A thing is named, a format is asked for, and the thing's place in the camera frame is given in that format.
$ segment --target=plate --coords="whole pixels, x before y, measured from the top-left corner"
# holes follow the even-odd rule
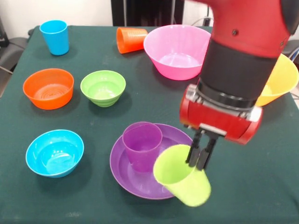
[[[156,124],[162,131],[160,153],[177,144],[191,145],[192,139],[181,130],[170,125]],[[122,136],[114,144],[110,154],[110,168],[116,181],[128,192],[138,197],[161,200],[173,195],[159,184],[152,172],[139,173],[132,169],[128,160]]]

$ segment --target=purple cup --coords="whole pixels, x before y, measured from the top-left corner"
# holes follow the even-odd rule
[[[162,137],[160,128],[150,122],[137,122],[125,129],[122,142],[133,170],[153,171]]]

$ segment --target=dark green table cover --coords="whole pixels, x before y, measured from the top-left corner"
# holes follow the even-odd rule
[[[0,223],[298,223],[299,113],[289,94],[265,107],[248,145],[219,140],[207,169],[212,194],[204,205],[145,200],[118,185],[109,155],[129,124],[169,124],[192,137],[179,123],[178,110],[185,88],[196,79],[164,78],[143,51],[119,54],[115,32],[115,27],[70,26],[69,53],[52,56],[35,29],[0,99]],[[22,92],[25,79],[45,68],[74,76],[73,98],[61,109],[40,110]],[[112,107],[97,107],[80,92],[82,78],[96,70],[117,71],[127,81]],[[38,176],[25,162],[31,141],[53,129],[75,131],[85,143],[77,168],[60,179]]]

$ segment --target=white wall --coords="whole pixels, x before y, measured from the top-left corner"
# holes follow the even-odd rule
[[[0,0],[0,17],[9,38],[27,37],[28,30],[52,19],[112,26],[110,0]]]
[[[192,0],[185,1],[184,15],[183,15],[183,24],[192,25],[199,19],[202,19],[207,14],[207,5],[198,3]],[[209,17],[213,18],[213,12],[210,9]],[[195,23],[195,26],[201,26],[203,24],[203,19]]]

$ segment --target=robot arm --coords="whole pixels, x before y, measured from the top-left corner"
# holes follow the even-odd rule
[[[198,0],[211,6],[214,27],[197,85],[189,85],[180,121],[196,130],[186,160],[206,168],[219,136],[246,144],[262,109],[255,103],[299,24],[298,0]],[[210,141],[204,149],[203,134]]]

